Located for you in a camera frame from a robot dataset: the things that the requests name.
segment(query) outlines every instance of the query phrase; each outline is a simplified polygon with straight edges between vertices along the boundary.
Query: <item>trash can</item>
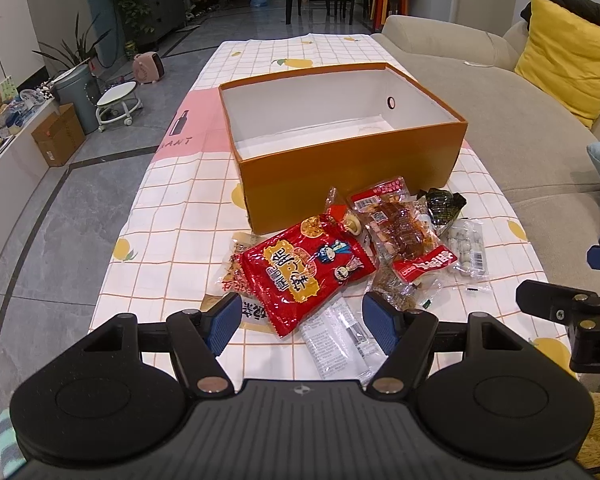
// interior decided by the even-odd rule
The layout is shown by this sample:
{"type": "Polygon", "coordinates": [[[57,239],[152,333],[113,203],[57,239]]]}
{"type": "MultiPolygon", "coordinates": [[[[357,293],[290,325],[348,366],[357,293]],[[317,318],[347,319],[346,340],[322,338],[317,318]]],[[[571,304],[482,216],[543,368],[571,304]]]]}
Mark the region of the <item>trash can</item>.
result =
{"type": "Polygon", "coordinates": [[[78,116],[85,134],[90,134],[92,131],[98,129],[96,107],[91,101],[93,96],[91,96],[91,100],[89,96],[93,91],[98,93],[99,98],[100,91],[98,85],[86,63],[67,70],[54,79],[53,92],[56,98],[62,105],[74,104],[75,114],[78,116]]]}

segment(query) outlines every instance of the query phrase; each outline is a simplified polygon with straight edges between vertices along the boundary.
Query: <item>dark green wrapped snack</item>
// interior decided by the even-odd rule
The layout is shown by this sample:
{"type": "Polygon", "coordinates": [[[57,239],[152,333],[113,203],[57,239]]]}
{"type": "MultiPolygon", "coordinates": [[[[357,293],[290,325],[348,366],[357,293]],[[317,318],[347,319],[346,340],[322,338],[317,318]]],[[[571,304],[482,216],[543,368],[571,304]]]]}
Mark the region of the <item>dark green wrapped snack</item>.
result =
{"type": "Polygon", "coordinates": [[[466,199],[460,193],[451,193],[445,189],[432,187],[425,192],[420,190],[418,198],[427,198],[427,208],[431,216],[431,222],[438,236],[449,228],[458,218],[460,210],[466,205],[466,199]]]}

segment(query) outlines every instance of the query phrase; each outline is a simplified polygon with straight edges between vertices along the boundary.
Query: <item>white rolling stool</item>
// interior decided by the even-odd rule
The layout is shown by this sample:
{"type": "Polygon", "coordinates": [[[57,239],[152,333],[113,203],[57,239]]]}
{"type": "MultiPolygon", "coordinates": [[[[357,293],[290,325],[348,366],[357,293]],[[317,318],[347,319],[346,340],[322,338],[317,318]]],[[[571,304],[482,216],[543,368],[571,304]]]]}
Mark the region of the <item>white rolling stool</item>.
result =
{"type": "Polygon", "coordinates": [[[114,123],[119,121],[120,119],[125,120],[126,126],[131,126],[133,119],[131,118],[131,112],[138,110],[138,108],[142,108],[142,101],[139,97],[136,96],[136,87],[138,86],[138,82],[129,81],[127,83],[122,83],[122,85],[116,85],[104,92],[102,97],[96,103],[96,119],[98,120],[98,130],[103,132],[104,125],[114,123]],[[127,102],[135,101],[135,105],[132,108],[129,108],[127,102]],[[103,120],[102,115],[115,108],[117,104],[122,104],[122,108],[125,111],[124,114],[118,115],[113,119],[103,120]]]}

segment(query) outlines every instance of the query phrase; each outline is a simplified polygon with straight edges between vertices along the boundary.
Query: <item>pink heater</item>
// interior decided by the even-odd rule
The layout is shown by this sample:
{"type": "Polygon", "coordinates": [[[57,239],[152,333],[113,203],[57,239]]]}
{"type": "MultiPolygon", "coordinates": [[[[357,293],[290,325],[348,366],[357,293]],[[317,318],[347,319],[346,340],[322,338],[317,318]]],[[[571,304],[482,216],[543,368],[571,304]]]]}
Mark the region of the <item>pink heater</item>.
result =
{"type": "Polygon", "coordinates": [[[145,52],[134,57],[134,77],[140,84],[155,83],[164,75],[157,52],[145,52]]]}

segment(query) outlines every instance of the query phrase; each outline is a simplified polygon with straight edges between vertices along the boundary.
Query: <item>yellow pillow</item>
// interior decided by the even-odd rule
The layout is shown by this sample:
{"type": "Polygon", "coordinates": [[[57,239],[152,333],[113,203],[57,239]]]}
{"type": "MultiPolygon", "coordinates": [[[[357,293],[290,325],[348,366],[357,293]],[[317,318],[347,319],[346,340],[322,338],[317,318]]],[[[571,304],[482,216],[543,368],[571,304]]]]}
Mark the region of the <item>yellow pillow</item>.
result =
{"type": "Polygon", "coordinates": [[[549,0],[531,0],[529,39],[516,74],[591,128],[600,115],[600,27],[549,0]]]}

